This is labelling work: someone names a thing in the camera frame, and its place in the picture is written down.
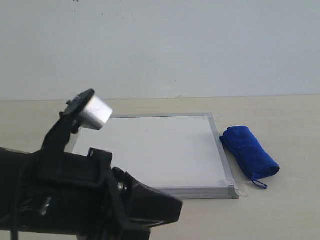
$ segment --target white wall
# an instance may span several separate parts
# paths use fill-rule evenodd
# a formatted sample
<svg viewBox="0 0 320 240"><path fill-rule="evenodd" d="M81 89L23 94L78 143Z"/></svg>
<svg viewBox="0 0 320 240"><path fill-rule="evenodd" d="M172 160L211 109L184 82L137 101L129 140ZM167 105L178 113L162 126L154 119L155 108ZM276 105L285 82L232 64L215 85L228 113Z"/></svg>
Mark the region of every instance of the white wall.
<svg viewBox="0 0 320 240"><path fill-rule="evenodd" d="M319 0L1 0L0 100L320 94Z"/></svg>

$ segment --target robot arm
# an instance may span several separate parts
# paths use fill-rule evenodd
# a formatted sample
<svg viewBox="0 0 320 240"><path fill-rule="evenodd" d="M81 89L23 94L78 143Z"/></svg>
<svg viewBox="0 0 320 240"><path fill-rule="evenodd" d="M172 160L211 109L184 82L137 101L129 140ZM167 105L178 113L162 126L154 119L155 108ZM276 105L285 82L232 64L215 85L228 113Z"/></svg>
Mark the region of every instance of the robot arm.
<svg viewBox="0 0 320 240"><path fill-rule="evenodd" d="M89 89L68 103L39 151L0 148L0 230L12 240L19 231L148 240L150 228L179 220L182 201L112 168L112 153L65 152L72 134L101 129L111 113Z"/></svg>

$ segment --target whiteboard frame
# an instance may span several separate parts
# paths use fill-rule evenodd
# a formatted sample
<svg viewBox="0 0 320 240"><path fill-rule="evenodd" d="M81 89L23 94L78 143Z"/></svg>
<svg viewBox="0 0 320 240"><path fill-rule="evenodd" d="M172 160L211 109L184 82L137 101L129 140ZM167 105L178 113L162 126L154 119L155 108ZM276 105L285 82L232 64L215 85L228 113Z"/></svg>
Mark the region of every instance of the whiteboard frame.
<svg viewBox="0 0 320 240"><path fill-rule="evenodd" d="M186 199L238 199L236 193L236 182L231 172L231 168L220 141L220 135L214 120L214 116L210 112L206 113L168 113L168 114L132 114L132 115L112 115L111 119L129 119L129 118L165 118L165 117L204 117L208 119L214 140L216 142L222 166L226 176L226 183L220 186L208 187L155 187L156 189L168 193L181 200Z"/></svg>

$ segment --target blue towel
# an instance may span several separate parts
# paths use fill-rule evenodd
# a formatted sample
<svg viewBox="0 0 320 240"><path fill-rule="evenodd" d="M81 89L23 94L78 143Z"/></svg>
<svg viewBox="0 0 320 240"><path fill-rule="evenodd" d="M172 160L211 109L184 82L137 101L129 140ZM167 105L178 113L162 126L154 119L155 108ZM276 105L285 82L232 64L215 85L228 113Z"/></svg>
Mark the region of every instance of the blue towel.
<svg viewBox="0 0 320 240"><path fill-rule="evenodd" d="M260 188L268 186L258 179L264 179L279 172L279 165L265 152L256 137L246 126L232 126L223 133L220 140L236 158L248 179Z"/></svg>

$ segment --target beige table surface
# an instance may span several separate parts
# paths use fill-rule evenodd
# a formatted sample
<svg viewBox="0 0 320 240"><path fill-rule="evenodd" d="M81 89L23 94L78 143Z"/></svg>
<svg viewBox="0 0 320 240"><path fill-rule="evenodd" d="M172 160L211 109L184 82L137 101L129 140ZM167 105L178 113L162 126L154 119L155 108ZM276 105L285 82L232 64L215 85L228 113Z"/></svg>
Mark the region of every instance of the beige table surface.
<svg viewBox="0 0 320 240"><path fill-rule="evenodd" d="M115 114L213 112L218 131L250 127L280 172L247 183L227 154L240 199L184 201L180 221L153 229L152 240L304 240L320 239L320 95L109 100ZM61 101L0 102L0 146L35 151L65 108ZM0 239L8 240L8 232ZM72 236L21 233L22 240L71 240Z"/></svg>

